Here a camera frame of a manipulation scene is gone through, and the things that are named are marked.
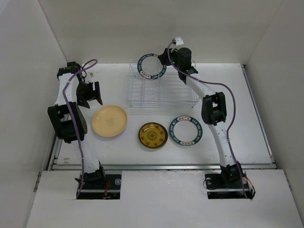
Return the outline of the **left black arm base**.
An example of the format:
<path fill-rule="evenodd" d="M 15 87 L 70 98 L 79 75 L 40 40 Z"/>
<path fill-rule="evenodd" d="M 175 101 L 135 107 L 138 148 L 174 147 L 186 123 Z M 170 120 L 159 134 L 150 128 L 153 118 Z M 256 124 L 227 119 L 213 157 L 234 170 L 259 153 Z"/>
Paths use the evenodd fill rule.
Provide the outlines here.
<path fill-rule="evenodd" d="M 121 195 L 122 174 L 108 173 L 106 180 L 93 183 L 84 183 L 81 187 L 81 180 L 78 179 L 77 200 L 119 200 Z"/>

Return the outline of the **tan plate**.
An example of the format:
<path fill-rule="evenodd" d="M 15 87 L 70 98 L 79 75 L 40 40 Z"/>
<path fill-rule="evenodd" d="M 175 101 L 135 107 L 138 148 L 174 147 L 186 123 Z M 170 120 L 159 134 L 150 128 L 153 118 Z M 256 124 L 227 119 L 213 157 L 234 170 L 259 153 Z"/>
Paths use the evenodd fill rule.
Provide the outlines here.
<path fill-rule="evenodd" d="M 117 105 L 108 105 L 99 109 L 92 118 L 94 132 L 106 138 L 118 136 L 125 130 L 127 124 L 126 111 Z"/>

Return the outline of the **white blue rimmed plate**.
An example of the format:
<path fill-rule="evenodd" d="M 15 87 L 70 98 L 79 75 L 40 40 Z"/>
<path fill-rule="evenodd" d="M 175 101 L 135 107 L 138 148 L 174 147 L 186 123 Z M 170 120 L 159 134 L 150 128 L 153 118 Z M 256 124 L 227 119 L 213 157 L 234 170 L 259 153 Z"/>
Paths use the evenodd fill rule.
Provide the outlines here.
<path fill-rule="evenodd" d="M 191 116 L 178 116 L 170 123 L 169 135 L 178 145 L 192 146 L 202 139 L 203 128 L 200 122 Z"/>

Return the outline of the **white wire dish rack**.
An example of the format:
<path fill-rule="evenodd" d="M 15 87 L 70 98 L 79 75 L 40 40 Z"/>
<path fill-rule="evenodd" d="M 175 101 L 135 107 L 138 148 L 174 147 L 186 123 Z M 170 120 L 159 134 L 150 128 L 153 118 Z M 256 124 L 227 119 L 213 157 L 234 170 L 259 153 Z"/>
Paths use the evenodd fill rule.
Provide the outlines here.
<path fill-rule="evenodd" d="M 155 80 L 140 75 L 137 59 L 130 62 L 129 85 L 126 100 L 136 108 L 193 108 L 200 100 L 196 93 L 186 86 L 173 67 L 167 67 L 165 74 Z"/>

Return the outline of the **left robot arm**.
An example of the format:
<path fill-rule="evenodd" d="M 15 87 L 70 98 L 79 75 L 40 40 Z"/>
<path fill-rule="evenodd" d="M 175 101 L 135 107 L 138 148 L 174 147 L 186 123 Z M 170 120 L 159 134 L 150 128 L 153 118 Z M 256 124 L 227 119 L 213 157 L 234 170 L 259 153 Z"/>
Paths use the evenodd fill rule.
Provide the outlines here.
<path fill-rule="evenodd" d="M 97 60 L 92 59 L 83 66 L 77 62 L 68 62 L 57 73 L 59 91 L 55 104 L 48 107 L 47 113 L 56 136 L 65 143 L 74 145 L 79 151 L 81 177 L 77 179 L 81 187 L 102 188 L 107 180 L 100 161 L 91 153 L 86 139 L 87 123 L 80 108 L 89 108 L 89 102 L 96 100 L 102 104 L 100 85 L 93 82 L 86 71 Z"/>

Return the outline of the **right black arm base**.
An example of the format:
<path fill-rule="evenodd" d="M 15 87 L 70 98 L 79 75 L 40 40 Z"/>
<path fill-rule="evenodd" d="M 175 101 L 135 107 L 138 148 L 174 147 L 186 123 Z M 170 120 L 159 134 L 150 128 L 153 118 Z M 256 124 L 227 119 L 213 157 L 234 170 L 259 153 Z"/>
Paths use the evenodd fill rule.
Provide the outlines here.
<path fill-rule="evenodd" d="M 233 180 L 231 183 L 225 183 L 220 173 L 207 173 L 203 182 L 204 188 L 207 190 L 209 200 L 223 199 L 253 199 L 256 194 L 255 187 L 252 182 L 243 173 L 241 184 L 240 179 Z"/>

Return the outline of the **dark rimmed back plate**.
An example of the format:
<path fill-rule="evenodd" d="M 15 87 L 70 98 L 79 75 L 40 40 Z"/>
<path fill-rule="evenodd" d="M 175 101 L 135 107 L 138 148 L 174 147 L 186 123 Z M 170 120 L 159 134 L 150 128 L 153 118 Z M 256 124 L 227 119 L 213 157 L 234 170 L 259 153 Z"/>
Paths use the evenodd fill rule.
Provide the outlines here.
<path fill-rule="evenodd" d="M 158 56 L 157 54 L 149 53 L 140 57 L 137 62 L 137 70 L 142 77 L 149 80 L 156 80 L 166 73 L 167 67 L 162 65 Z"/>

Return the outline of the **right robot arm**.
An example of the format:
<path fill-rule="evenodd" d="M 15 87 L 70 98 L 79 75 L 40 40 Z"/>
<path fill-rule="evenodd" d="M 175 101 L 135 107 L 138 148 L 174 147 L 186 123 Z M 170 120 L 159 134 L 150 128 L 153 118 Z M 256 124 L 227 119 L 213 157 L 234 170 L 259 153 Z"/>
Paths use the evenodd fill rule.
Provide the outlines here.
<path fill-rule="evenodd" d="M 236 101 L 232 90 L 223 83 L 207 82 L 192 76 L 198 71 L 192 66 L 191 50 L 186 47 L 180 49 L 167 47 L 158 59 L 164 66 L 173 66 L 177 70 L 180 80 L 202 100 L 201 117 L 211 130 L 217 146 L 221 169 L 220 182 L 223 187 L 226 189 L 244 187 L 242 168 L 235 157 L 229 137 L 229 130 L 236 118 Z M 223 86 L 231 94 L 233 117 L 229 126 L 226 126 L 225 94 L 213 90 L 209 85 Z"/>

